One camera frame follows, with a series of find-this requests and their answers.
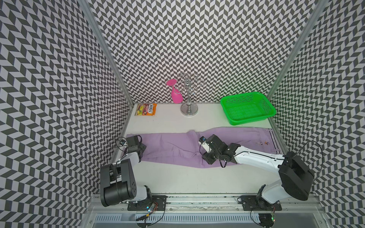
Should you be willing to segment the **purple long pants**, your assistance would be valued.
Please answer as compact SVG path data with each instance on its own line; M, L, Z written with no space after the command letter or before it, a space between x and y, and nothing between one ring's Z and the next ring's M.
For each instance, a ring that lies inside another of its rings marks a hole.
M209 165L202 158L204 149L199 146L202 136L208 138L212 135L218 136L226 144L237 143L268 154L282 154L270 128L218 127L204 132L191 130L187 133L140 134L146 146L142 160L202 169L219 167L218 161Z

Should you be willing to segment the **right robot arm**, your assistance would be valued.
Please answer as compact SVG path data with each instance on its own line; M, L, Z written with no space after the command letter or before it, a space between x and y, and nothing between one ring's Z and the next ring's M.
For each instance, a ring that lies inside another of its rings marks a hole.
M315 179L315 172L295 153L268 154L249 149L237 143L227 145L218 136L201 137L199 146L205 150L202 158L212 165L216 161L225 168L229 162L251 165L276 174L275 182L260 187L252 202L260 209L273 206L280 200L295 198L306 201Z

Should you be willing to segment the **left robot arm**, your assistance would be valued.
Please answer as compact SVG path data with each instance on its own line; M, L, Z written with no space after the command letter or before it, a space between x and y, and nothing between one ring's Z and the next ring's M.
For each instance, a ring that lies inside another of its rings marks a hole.
M136 183L133 167L142 161L146 146L140 135L125 139L125 153L119 160L101 167L100 199L108 207L120 203L149 204L152 194L147 186Z

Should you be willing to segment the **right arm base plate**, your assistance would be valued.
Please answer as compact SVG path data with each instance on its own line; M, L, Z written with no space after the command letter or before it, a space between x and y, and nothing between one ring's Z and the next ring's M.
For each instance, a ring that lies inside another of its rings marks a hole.
M257 198L256 195L241 195L238 203L242 205L244 211L282 211L279 201L270 204L262 198Z

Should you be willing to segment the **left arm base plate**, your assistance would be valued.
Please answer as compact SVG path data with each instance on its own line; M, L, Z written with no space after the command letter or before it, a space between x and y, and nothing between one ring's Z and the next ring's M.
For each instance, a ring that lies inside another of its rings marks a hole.
M166 208L166 201L167 196L166 195L153 195L151 198L138 201L138 202L132 202L128 204L127 210L128 211L145 211L152 206L153 203L157 205L157 211L164 211Z

